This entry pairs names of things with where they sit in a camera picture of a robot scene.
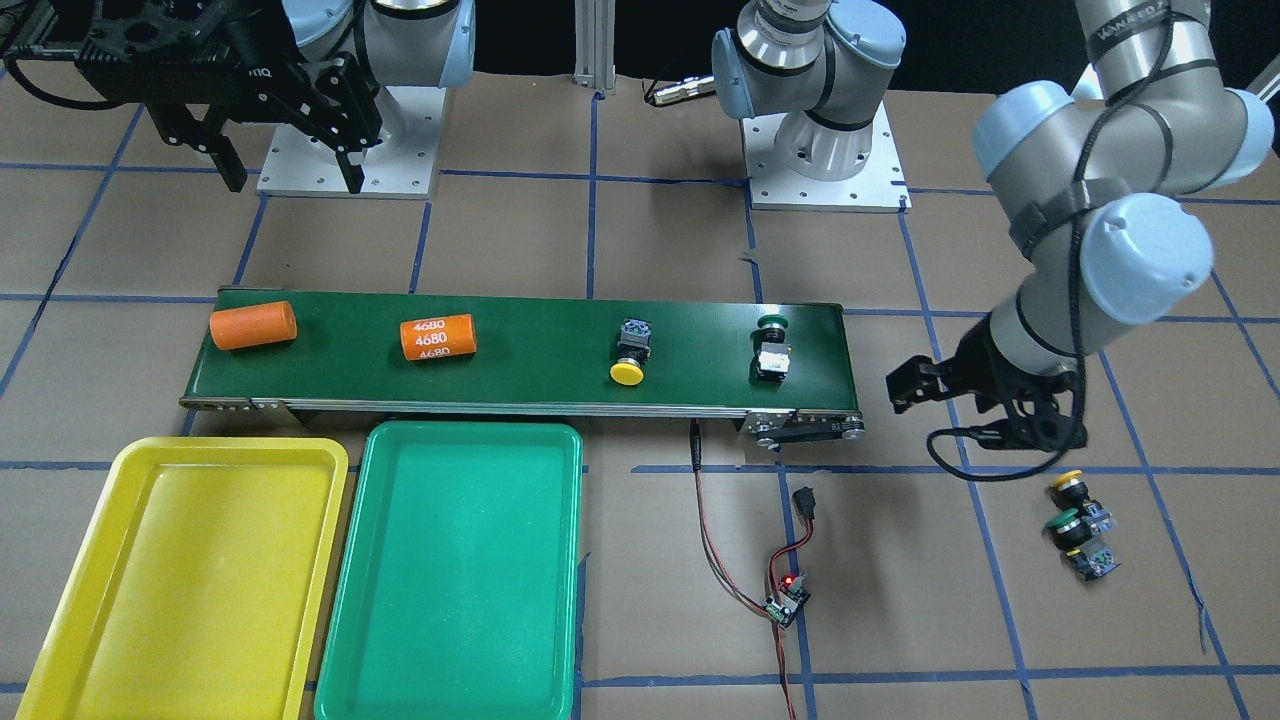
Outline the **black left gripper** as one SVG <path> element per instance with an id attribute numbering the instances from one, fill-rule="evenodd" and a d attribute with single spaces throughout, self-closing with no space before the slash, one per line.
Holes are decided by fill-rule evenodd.
<path id="1" fill-rule="evenodd" d="M 1004 420 L 965 429 L 984 448 L 1056 452 L 1085 447 L 1087 428 L 1074 425 L 1059 402 L 1060 395 L 1078 391 L 1079 374 L 1052 369 L 1039 375 L 1015 366 L 997 350 L 989 325 L 988 318 L 979 320 L 942 363 L 916 355 L 888 373 L 884 383 L 893 411 L 970 395 L 978 413 L 996 407 L 1005 413 Z"/>

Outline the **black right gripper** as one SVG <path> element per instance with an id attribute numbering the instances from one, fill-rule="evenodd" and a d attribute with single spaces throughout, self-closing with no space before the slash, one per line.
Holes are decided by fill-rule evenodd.
<path id="1" fill-rule="evenodd" d="M 335 150 L 349 193 L 381 117 L 352 53 L 308 50 L 283 1 L 69 1 L 72 60 L 106 100 L 146 106 L 163 141 L 207 156 L 228 190 L 248 173 L 225 126 L 287 124 Z"/>

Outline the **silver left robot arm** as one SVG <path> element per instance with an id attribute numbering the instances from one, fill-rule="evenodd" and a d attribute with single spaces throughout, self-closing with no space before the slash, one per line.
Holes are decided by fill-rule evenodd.
<path id="1" fill-rule="evenodd" d="M 1268 108 L 1229 88 L 1208 1 L 1079 1 L 1102 101 L 1051 81 L 1000 95 L 972 145 L 1033 272 L 941 363 L 887 375 L 899 414 L 970 396 L 1004 418 L 965 436 L 991 448 L 1080 448 L 1085 360 L 1196 292 L 1213 265 L 1184 195 L 1230 184 L 1265 159 Z M 712 44 L 728 117 L 783 114 L 787 167 L 820 181 L 856 174 L 870 123 L 902 60 L 905 29 L 873 1 L 751 1 Z"/>

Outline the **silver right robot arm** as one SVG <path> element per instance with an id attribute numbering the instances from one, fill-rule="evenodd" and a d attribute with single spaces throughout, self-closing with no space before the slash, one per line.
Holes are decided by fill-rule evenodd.
<path id="1" fill-rule="evenodd" d="M 471 1 L 54 1 L 70 61 L 104 100 L 228 190 L 250 173 L 227 126 L 274 126 L 257 187 L 275 196 L 426 199 L 449 88 L 474 68 Z"/>

